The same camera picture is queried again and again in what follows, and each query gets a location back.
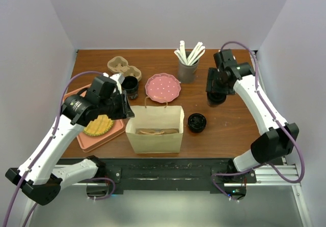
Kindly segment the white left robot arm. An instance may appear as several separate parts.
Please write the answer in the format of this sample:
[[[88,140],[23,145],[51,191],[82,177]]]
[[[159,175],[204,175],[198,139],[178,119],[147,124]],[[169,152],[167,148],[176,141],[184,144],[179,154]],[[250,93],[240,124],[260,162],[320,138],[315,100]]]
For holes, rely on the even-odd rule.
[[[64,98],[59,116],[43,141],[20,167],[8,169],[6,178],[42,206],[75,183],[90,179],[101,182],[106,176],[106,165],[96,156],[62,169],[55,169],[55,165],[70,143],[99,115],[111,120],[134,117],[127,93],[121,87],[123,81],[122,74],[102,74],[88,88]]]

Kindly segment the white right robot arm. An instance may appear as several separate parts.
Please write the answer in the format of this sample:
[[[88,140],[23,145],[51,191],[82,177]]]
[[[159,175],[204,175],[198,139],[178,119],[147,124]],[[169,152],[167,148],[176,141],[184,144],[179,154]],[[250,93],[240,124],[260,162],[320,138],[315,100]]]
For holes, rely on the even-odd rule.
[[[227,177],[237,183],[245,171],[289,155],[299,133],[296,123],[288,123],[277,112],[256,78],[249,63],[238,64],[231,50],[214,54],[216,67],[209,68],[206,94],[210,106],[218,106],[228,95],[238,94],[251,113],[260,136],[245,153],[233,158]]]

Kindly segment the beige paper takeout bag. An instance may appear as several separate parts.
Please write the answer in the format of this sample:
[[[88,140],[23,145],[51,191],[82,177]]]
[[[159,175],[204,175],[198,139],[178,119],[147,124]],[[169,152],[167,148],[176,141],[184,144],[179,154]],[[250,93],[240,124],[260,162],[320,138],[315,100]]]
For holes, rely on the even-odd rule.
[[[132,106],[134,118],[127,122],[125,133],[136,154],[179,153],[184,132],[182,106]]]

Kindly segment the stack of black cups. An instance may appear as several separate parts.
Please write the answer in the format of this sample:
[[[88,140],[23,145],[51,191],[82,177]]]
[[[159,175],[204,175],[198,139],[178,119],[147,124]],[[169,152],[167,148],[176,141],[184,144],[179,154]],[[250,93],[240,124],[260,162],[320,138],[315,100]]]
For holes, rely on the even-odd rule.
[[[138,97],[139,82],[136,77],[125,77],[121,86],[127,92],[129,100],[135,100]]]

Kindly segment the beige cardboard cup carrier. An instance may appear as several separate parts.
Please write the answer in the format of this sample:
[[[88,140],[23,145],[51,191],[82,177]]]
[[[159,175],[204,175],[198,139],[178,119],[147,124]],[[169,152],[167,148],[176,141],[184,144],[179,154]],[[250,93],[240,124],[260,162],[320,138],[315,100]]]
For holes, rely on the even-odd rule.
[[[144,135],[167,135],[167,134],[175,134],[179,133],[179,129],[170,128],[170,129],[145,129],[140,128],[135,131],[136,134],[144,134]]]

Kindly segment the black takeout coffee cup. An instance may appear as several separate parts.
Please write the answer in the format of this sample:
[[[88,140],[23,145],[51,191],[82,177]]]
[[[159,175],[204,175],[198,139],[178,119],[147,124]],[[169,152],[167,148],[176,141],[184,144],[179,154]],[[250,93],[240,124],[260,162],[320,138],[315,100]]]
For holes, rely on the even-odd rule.
[[[207,93],[207,104],[210,107],[216,107],[226,101],[226,95]]]

